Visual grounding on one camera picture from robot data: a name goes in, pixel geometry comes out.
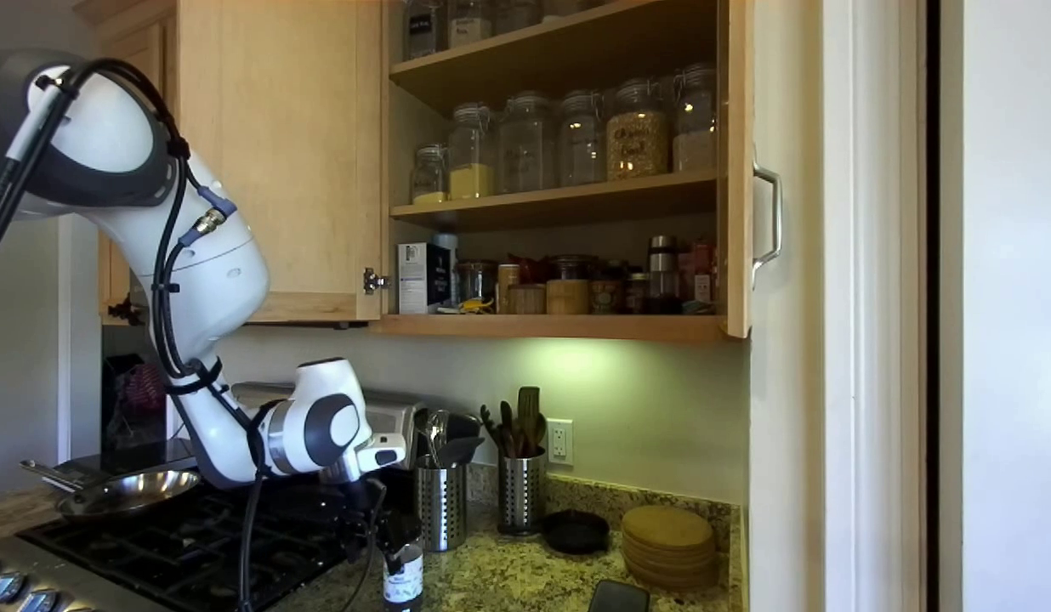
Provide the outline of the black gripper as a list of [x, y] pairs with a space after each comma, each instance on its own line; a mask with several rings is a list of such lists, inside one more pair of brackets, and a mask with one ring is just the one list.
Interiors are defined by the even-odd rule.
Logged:
[[421, 520], [393, 509], [388, 502], [388, 485], [376, 475], [344, 485], [344, 520], [385, 557], [393, 557], [405, 545], [421, 536]]

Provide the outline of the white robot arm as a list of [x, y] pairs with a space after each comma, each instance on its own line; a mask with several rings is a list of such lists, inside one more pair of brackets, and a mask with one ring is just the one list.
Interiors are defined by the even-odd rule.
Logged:
[[261, 307], [265, 257], [139, 69], [0, 51], [0, 241], [39, 213], [92, 222], [146, 288], [165, 397], [209, 485], [307, 473], [358, 481], [406, 456], [400, 436], [366, 426], [344, 357], [307, 360], [289, 397], [257, 412], [228, 392], [216, 342]]

